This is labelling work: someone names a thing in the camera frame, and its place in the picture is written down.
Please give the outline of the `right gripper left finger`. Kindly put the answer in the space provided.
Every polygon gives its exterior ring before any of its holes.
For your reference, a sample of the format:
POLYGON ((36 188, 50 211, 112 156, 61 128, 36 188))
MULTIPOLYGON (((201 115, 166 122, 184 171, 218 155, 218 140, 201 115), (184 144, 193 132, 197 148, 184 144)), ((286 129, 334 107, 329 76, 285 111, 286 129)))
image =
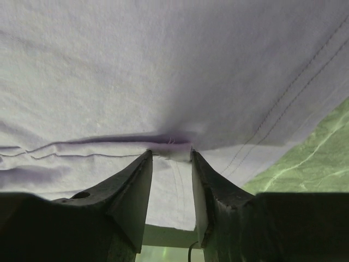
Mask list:
POLYGON ((142 247, 153 173, 148 150, 126 168, 71 198, 53 202, 99 211, 116 225, 136 251, 142 247))

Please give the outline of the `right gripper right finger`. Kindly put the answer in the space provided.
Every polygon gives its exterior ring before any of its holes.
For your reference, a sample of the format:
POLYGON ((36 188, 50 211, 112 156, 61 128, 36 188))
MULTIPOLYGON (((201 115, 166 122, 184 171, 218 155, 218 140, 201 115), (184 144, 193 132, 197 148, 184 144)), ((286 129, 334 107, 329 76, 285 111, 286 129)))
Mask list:
POLYGON ((254 195, 216 172, 195 150, 191 151, 191 163, 196 231, 200 247, 205 248, 218 223, 219 215, 215 205, 222 204, 225 211, 236 210, 254 195))

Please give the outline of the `lavender t shirt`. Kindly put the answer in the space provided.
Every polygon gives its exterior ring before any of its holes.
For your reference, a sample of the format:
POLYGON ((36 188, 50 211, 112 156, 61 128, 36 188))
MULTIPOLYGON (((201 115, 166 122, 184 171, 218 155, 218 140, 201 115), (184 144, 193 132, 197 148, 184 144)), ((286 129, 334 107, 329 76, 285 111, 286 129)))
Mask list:
POLYGON ((146 222, 191 231, 191 150, 241 186, 347 97, 348 1, 1 1, 3 192, 152 150, 146 222))

